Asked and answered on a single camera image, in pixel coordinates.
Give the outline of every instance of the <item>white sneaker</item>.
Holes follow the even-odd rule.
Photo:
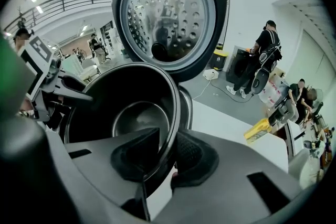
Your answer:
[[[233,87],[226,86],[226,90],[228,90],[232,95],[236,94],[236,91],[233,89]]]
[[[243,97],[244,99],[246,98],[246,93],[244,92],[243,89],[240,89],[240,94],[241,94],[241,97]]]

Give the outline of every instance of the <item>metal railing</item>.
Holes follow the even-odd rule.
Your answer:
[[[41,7],[43,13],[40,13],[36,7],[31,8],[30,10],[23,13],[22,17],[25,18],[25,26],[27,28],[33,28],[34,26],[48,20],[60,13],[67,12],[69,10],[94,5],[101,3],[111,3],[112,0],[48,0],[41,3],[39,6]],[[5,32],[11,33],[12,35],[16,33],[18,30],[18,22],[20,21],[20,17],[17,17],[13,20],[6,28]]]

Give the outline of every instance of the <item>gray floor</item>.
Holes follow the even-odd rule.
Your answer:
[[[212,80],[212,84],[227,92],[226,86],[232,86],[232,83],[226,81],[225,77],[225,72],[219,72],[218,79]],[[206,80],[202,74],[199,74],[194,79],[181,83],[181,85],[188,89],[192,98],[195,98],[201,94],[208,83],[209,81]],[[262,118],[265,118],[265,106],[257,95],[253,96],[249,101],[247,100],[251,97],[251,94],[249,94],[246,99],[243,99],[239,92],[237,92],[235,96],[231,95],[231,97],[237,102],[232,100],[221,90],[209,84],[203,94],[196,98],[195,101],[210,106],[215,110],[221,111],[251,125],[256,124]]]

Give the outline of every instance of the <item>rice cooker lid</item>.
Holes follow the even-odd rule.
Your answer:
[[[160,66],[177,82],[195,77],[209,61],[223,29],[225,9],[224,16],[218,12],[215,0],[120,0],[113,7],[131,59]]]

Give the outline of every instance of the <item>inner pot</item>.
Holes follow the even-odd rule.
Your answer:
[[[65,142],[76,143],[160,129],[160,147],[171,146],[180,123],[180,96],[175,82],[161,68],[130,63],[99,76],[83,90],[94,98],[87,108],[74,108]]]

